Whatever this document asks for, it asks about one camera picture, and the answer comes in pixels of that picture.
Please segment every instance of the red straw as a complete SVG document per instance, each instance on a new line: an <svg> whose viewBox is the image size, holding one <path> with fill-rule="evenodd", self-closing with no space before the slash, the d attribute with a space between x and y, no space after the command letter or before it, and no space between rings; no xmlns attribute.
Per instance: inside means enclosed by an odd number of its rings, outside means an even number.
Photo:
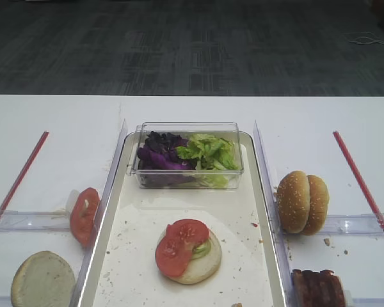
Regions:
<svg viewBox="0 0 384 307"><path fill-rule="evenodd" d="M38 143L34 147L34 150L30 154L30 156L28 157L27 162L25 163L25 165L21 169L19 175L17 176L16 180L14 181L12 188L8 191L6 198L3 200L3 202L0 206L0 217L3 214L3 211L6 210L10 200L12 200L12 197L13 197L15 191L19 187L21 181L24 178L24 175L27 173L28 169L30 168L31 164L33 163L35 157L37 156L38 152L40 151L41 147L43 146L45 139L47 139L48 135L49 135L48 131L43 132L40 139L38 140Z"/></svg>
<svg viewBox="0 0 384 307"><path fill-rule="evenodd" d="M346 147L346 144L343 142L343 139L341 138L338 131L333 132L333 135L334 135L336 141L338 142L340 149L343 152L343 155L345 156L345 158L348 162L348 165L350 165L350 168L353 171L353 174L357 179L358 185L360 186L361 190L364 193L365 199L368 201L372 212L377 215L377 220L378 220L381 228L384 231L384 220L382 218L380 209L378 208L376 202L374 201L374 198L372 197L372 195L369 191L369 188L366 186L366 184L363 180L363 177L361 176L360 172L358 171L358 168L357 168L356 164L354 163L354 160L351 157L351 155L350 155L350 153Z"/></svg>

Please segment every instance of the top bun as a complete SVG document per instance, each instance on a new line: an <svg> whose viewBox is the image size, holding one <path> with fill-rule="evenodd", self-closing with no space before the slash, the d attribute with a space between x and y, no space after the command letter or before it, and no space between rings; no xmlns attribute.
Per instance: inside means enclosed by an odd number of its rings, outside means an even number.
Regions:
<svg viewBox="0 0 384 307"><path fill-rule="evenodd" d="M310 187L302 171L287 174L277 188L277 207L282 227L299 233L306 226L310 211Z"/></svg>
<svg viewBox="0 0 384 307"><path fill-rule="evenodd" d="M282 228L289 233L313 235L326 221L327 186L323 179L293 171L287 174L277 189L277 205Z"/></svg>
<svg viewBox="0 0 384 307"><path fill-rule="evenodd" d="M314 175L309 175L307 178L310 185L310 212L308 213L306 227L301 234L313 235L319 232L326 222L330 197L323 179Z"/></svg>

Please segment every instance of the clear plastic container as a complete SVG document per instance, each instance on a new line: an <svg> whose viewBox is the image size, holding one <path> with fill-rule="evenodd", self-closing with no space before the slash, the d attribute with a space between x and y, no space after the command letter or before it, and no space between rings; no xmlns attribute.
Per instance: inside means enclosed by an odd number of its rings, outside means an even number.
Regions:
<svg viewBox="0 0 384 307"><path fill-rule="evenodd" d="M193 165L194 169L146 169L144 160L137 154L145 146L151 132L172 133L189 139L193 134L211 134L229 141L233 146L235 169L205 170ZM131 168L142 188L149 189L235 189L243 173L239 129L236 123L143 123L139 129L138 145Z"/></svg>

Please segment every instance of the tomato slice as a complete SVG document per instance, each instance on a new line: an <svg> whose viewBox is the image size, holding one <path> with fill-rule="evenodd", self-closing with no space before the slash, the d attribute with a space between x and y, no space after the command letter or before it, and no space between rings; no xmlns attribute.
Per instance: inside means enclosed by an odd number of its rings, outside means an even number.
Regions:
<svg viewBox="0 0 384 307"><path fill-rule="evenodd" d="M209 229L203 222L196 219L180 219L166 227L166 235L178 237L195 247L209 238Z"/></svg>
<svg viewBox="0 0 384 307"><path fill-rule="evenodd" d="M181 219L166 227L155 250L158 269L168 277L179 277L191 261L192 250L209 238L209 229L196 219Z"/></svg>
<svg viewBox="0 0 384 307"><path fill-rule="evenodd" d="M192 249L187 249L183 241L165 236L155 250L158 269L168 277L181 276L192 257Z"/></svg>
<svg viewBox="0 0 384 307"><path fill-rule="evenodd" d="M98 192L89 187L78 196L70 216L72 235L86 248L94 226L94 216L100 203Z"/></svg>

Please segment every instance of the white cord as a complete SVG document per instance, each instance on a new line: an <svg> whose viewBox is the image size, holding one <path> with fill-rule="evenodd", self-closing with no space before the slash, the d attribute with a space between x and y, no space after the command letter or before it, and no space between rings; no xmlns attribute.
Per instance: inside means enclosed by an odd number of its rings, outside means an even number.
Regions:
<svg viewBox="0 0 384 307"><path fill-rule="evenodd" d="M360 36L350 40L346 35L360 35ZM381 40L380 37L376 36L374 33L371 33L371 32L348 32L348 33L344 33L344 37L348 42L356 43L357 45L371 45L374 43L379 43L381 45L384 45L384 41Z"/></svg>

